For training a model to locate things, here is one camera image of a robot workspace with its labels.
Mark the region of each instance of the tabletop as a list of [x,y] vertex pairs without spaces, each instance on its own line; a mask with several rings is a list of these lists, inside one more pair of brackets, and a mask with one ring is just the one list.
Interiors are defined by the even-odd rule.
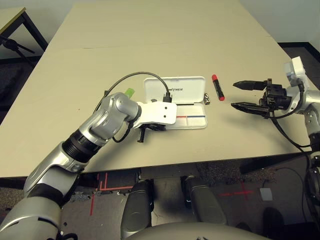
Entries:
[[[138,71],[206,78],[205,92],[211,100],[205,106],[207,127],[147,131],[145,143],[137,143],[138,132],[131,131],[121,143],[110,140],[85,172],[297,152],[270,120],[230,106],[258,103],[263,95],[235,88],[234,82],[272,78],[287,87],[288,61],[237,0],[77,3],[0,126],[0,177],[27,176],[92,114],[104,90]],[[219,78],[225,101],[217,98],[212,74]],[[114,91],[133,88],[132,99],[144,101],[147,77],[127,79]],[[279,122],[293,140],[309,143],[302,115]]]
[[24,11],[25,7],[12,7],[0,9],[0,34],[6,30]]

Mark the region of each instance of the green object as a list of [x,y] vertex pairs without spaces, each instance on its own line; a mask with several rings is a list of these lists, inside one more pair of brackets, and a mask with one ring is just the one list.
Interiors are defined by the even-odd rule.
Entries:
[[135,90],[133,90],[132,88],[128,88],[124,94],[127,95],[128,98],[131,98],[134,93],[135,93]]

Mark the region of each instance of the white case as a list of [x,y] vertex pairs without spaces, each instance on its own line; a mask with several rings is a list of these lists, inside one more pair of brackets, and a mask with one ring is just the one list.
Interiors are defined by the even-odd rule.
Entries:
[[[162,77],[172,94],[172,102],[177,104],[175,124],[166,129],[203,129],[208,120],[203,104],[206,79],[203,76]],[[155,77],[144,80],[146,103],[153,99],[162,101],[165,95],[164,85]]]

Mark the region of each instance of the red marker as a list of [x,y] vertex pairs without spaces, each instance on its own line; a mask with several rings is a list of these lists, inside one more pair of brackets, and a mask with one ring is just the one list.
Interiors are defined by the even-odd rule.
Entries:
[[212,75],[212,82],[216,91],[216,94],[218,95],[218,98],[220,101],[224,101],[225,100],[225,96],[224,93],[221,90],[218,78],[215,74]]

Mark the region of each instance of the black cable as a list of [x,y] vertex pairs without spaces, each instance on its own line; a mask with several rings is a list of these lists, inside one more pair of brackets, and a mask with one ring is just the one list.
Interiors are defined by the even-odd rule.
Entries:
[[99,101],[98,105],[95,107],[95,109],[94,109],[93,112],[95,112],[95,111],[97,111],[97,110],[99,109],[102,100],[103,100],[106,96],[108,96],[109,93],[110,93],[119,83],[121,83],[123,80],[125,80],[125,79],[127,79],[127,78],[130,78],[130,77],[132,77],[132,76],[135,76],[135,75],[151,75],[151,76],[159,79],[160,82],[162,82],[162,84],[164,85],[166,93],[170,96],[170,92],[169,92],[168,85],[167,85],[167,84],[165,83],[165,81],[164,81],[161,77],[159,77],[158,75],[156,75],[156,74],[154,74],[154,73],[152,73],[152,72],[147,72],[147,71],[133,72],[133,73],[130,73],[130,74],[122,77],[122,78],[119,79],[118,81],[116,81],[116,82],[109,88],[109,90],[105,91],[103,97],[101,98],[101,100]]
[[67,240],[67,239],[73,239],[73,240],[78,240],[78,236],[75,233],[68,233],[61,238],[62,240]]
[[291,170],[293,171],[296,175],[298,175],[300,181],[301,181],[301,184],[302,184],[302,199],[301,199],[301,209],[302,209],[302,214],[303,214],[303,218],[304,218],[304,221],[307,223],[307,217],[306,217],[306,213],[305,213],[305,209],[304,209],[304,196],[305,196],[305,184],[304,184],[304,180],[303,178],[301,177],[301,175],[294,169],[290,168],[290,167],[280,167],[280,168],[277,168],[275,171],[279,171],[279,170],[282,170],[282,169],[288,169],[288,170]]
[[272,123],[275,125],[275,127],[278,129],[278,131],[291,143],[293,144],[297,149],[299,149],[303,155],[305,156],[306,159],[306,171],[309,169],[310,167],[310,162],[309,162],[309,156],[307,155],[307,153],[302,149],[304,147],[310,147],[309,145],[305,145],[305,146],[301,146],[299,144],[297,144],[296,142],[294,142],[293,140],[291,140],[291,138],[288,137],[288,135],[285,133],[285,131],[282,129],[282,127],[280,126],[280,124],[278,123],[277,119],[272,118]]
[[291,112],[287,113],[287,114],[284,114],[284,115],[281,115],[281,116],[272,116],[272,117],[269,117],[271,119],[283,119],[285,117],[288,117],[292,114],[294,114],[297,110],[300,109],[302,103],[303,103],[303,98],[304,98],[304,91],[305,91],[305,86],[303,83],[299,83],[298,84],[298,88],[299,88],[299,91],[300,91],[300,99],[298,101],[298,104],[296,105],[295,109],[292,110]]
[[115,139],[115,137],[113,136],[112,139],[113,141],[115,141],[116,143],[121,143],[123,140],[125,140],[125,138],[129,135],[131,128],[127,128],[124,135],[122,136],[122,138],[120,138],[119,140]]
[[277,119],[275,117],[272,117],[271,118],[274,126],[279,130],[279,132],[290,142],[292,143],[293,145],[295,146],[298,146],[300,148],[308,148],[308,147],[311,147],[311,145],[300,145],[296,142],[294,142],[290,137],[288,137],[288,135],[285,133],[285,131],[283,130],[283,128],[280,126],[279,122],[277,121]]

